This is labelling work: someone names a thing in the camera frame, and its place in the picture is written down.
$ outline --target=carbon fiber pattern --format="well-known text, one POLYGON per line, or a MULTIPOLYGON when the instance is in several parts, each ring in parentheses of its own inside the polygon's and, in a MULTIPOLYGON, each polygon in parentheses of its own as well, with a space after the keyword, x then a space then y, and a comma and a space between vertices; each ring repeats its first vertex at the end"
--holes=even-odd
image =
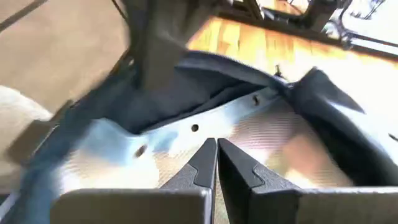
MULTIPOLYGON (((282 100, 244 117, 232 130, 229 136, 209 137, 228 138, 299 187, 344 187, 353 184, 326 153, 324 145, 306 121, 282 100)), ((188 162, 202 144, 200 141, 192 142, 195 145, 184 144, 189 147, 177 153, 145 154, 145 157, 135 160, 138 164, 121 167, 76 150, 58 169, 57 176, 62 177, 58 188, 63 194, 81 188, 160 187, 188 162)), ((215 223, 229 223, 218 179, 215 223)))
POLYGON ((273 91, 264 88, 140 135, 131 134, 107 119, 93 120, 74 149, 52 172, 54 191, 64 194, 76 189, 160 187, 207 138, 227 138, 235 123, 267 108, 276 98, 273 91), (142 147, 144 152, 136 156, 142 147))

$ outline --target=wooden floor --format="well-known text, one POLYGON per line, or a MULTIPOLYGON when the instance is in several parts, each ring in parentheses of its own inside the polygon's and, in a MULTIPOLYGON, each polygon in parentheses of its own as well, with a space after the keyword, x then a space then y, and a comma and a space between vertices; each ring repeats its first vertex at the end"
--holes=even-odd
MULTIPOLYGON (((0 14, 7 17, 27 2, 2 2, 0 14)), ((263 5, 297 13, 279 0, 263 0, 263 5)), ((106 76, 126 48, 124 31, 124 21, 109 0, 48 1, 0 33, 0 85, 15 88, 54 112, 106 76)), ((318 66, 365 106, 396 111, 394 104, 380 100, 396 101, 398 96, 398 63, 392 60, 219 18, 209 20, 188 46, 227 55, 268 73, 280 65, 291 81, 318 66)))
POLYGON ((394 103, 398 97, 398 61, 220 18, 208 21, 188 46, 229 56, 269 74, 280 65, 283 76, 292 82, 318 67, 368 113, 398 126, 398 106, 394 103))

